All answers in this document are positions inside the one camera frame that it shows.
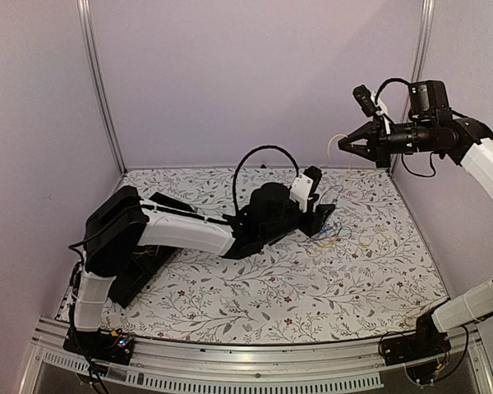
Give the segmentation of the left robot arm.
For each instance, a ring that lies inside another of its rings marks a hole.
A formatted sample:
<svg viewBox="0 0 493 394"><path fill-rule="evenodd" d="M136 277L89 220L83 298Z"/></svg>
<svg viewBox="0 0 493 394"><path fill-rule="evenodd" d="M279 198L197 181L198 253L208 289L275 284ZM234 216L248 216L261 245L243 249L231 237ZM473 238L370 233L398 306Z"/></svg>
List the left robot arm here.
<svg viewBox="0 0 493 394"><path fill-rule="evenodd" d="M97 331L108 291L140 247L199 250L238 260L296 230L317 235L335 210L334 204L319 201L321 178L318 167L296 170L290 186L265 183L251 192L244 207L233 187L234 213L221 218L160 193L146 199L133 186L119 189L87 219L83 239L67 247L79 255L82 266L70 308L73 341L88 356L105 350L104 335Z"/></svg>

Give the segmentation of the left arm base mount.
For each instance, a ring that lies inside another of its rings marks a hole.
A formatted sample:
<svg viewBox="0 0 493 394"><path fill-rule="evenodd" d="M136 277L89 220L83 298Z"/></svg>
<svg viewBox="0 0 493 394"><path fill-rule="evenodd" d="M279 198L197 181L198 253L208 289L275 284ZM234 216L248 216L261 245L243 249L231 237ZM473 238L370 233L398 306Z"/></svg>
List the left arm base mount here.
<svg viewBox="0 0 493 394"><path fill-rule="evenodd" d="M102 360L115 364L129 365L135 348L132 332L98 330L78 332L71 328L67 332L63 349L82 355L89 360Z"/></svg>

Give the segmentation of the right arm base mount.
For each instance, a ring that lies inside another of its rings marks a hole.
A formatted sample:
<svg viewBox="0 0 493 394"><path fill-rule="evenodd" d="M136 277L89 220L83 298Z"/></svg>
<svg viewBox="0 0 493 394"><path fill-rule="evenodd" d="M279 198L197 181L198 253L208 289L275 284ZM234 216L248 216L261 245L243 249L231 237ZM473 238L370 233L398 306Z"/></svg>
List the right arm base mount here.
<svg viewBox="0 0 493 394"><path fill-rule="evenodd" d="M378 343L378 353L387 366L447 355L450 351L449 337L438 332L429 337L415 332L387 332Z"/></svg>

